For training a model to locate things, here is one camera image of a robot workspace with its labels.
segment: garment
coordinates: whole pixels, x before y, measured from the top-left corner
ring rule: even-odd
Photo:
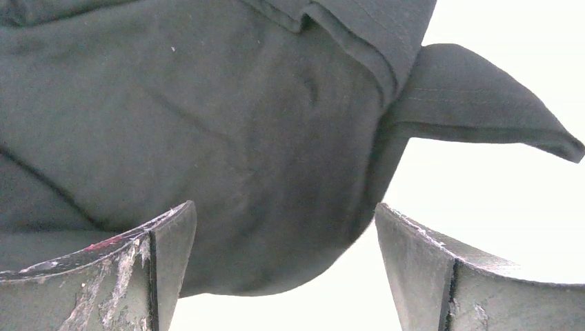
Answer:
[[[421,47],[433,0],[3,6],[0,270],[193,200],[181,296],[275,294],[355,242],[411,137],[584,156],[511,76]]]

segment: black cloth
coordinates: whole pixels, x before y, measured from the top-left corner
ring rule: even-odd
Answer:
[[[584,156],[508,74],[421,47],[434,0],[0,6],[0,270],[193,200],[181,295],[274,294],[355,242],[410,137]]]

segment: black fabric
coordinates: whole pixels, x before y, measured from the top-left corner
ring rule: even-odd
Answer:
[[[370,223],[409,137],[583,157],[507,74],[459,46],[421,48],[434,1],[10,3],[0,232],[85,244],[193,200],[183,297],[321,274]],[[0,239],[0,269],[63,251],[14,242]]]

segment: white surface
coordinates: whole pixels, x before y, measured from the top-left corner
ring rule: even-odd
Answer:
[[[585,139],[582,1],[439,0],[424,43],[458,43],[529,87]],[[518,263],[585,272],[585,165],[526,146],[413,139],[384,199]],[[559,261],[579,261],[563,270]],[[314,281],[262,298],[179,300],[172,331],[399,330],[374,227]]]

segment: white background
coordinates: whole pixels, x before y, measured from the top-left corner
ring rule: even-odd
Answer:
[[[581,0],[439,0],[424,44],[458,43],[530,88],[585,139]],[[384,201],[501,257],[585,283],[585,164],[522,145],[413,139]],[[171,331],[400,330],[370,227],[325,274],[271,297],[179,300]]]

